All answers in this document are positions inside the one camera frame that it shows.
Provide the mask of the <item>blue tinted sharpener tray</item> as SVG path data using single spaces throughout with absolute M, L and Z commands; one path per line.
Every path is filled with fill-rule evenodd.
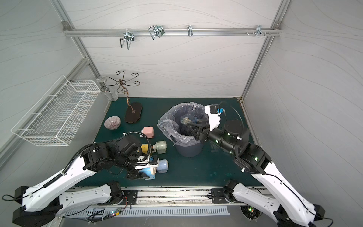
M 197 118 L 190 115 L 190 114 L 186 114 L 186 115 L 183 115 L 181 116 L 180 118 L 180 122 L 184 125 L 187 125 L 189 123 L 196 123 L 197 122 Z

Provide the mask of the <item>light blue pencil sharpener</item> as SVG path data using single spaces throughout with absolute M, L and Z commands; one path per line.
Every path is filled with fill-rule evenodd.
M 167 159 L 159 160 L 157 172 L 159 174 L 167 173 L 168 167 L 169 167 L 169 164 L 168 164 Z

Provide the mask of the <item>green pencil sharpener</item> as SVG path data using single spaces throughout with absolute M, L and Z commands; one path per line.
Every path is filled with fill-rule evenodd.
M 167 150 L 167 143 L 166 141 L 158 141 L 152 146 L 152 152 L 158 154 L 164 154 Z

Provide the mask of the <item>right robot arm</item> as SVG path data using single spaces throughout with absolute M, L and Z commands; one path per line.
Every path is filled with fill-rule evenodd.
M 325 219 L 325 209 L 305 199 L 283 177 L 271 157 L 258 145 L 249 142 L 250 130 L 240 120 L 230 120 L 223 129 L 212 127 L 207 120 L 198 120 L 193 135 L 202 142 L 210 141 L 233 156 L 243 173 L 251 174 L 272 194 L 267 197 L 236 180 L 223 188 L 228 203 L 242 202 L 249 212 L 266 214 L 279 227 L 313 227 Z

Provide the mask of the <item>pink pencil sharpener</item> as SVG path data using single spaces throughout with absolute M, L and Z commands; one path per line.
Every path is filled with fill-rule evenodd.
M 152 126 L 144 127 L 141 132 L 145 134 L 149 139 L 154 138 L 155 131 Z

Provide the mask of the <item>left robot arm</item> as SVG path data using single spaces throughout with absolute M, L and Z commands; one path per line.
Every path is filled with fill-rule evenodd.
M 13 196 L 4 195 L 4 201 L 15 201 L 21 205 L 13 212 L 12 223 L 20 227 L 42 227 L 73 209 L 126 202 L 127 196 L 116 181 L 94 189 L 68 190 L 114 166 L 125 170 L 128 179 L 151 179 L 156 173 L 159 159 L 152 155 L 151 148 L 146 153 L 142 152 L 140 136 L 146 137 L 141 132 L 131 131 L 116 140 L 87 144 L 75 153 L 63 170 L 52 177 L 34 186 L 21 186 Z

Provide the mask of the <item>clear sharpener tray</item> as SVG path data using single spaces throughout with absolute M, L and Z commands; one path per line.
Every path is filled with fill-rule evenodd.
M 216 145 L 215 143 L 211 142 L 210 146 L 211 146 L 211 152 L 212 153 L 217 153 L 217 152 L 220 151 L 220 147 L 218 145 Z

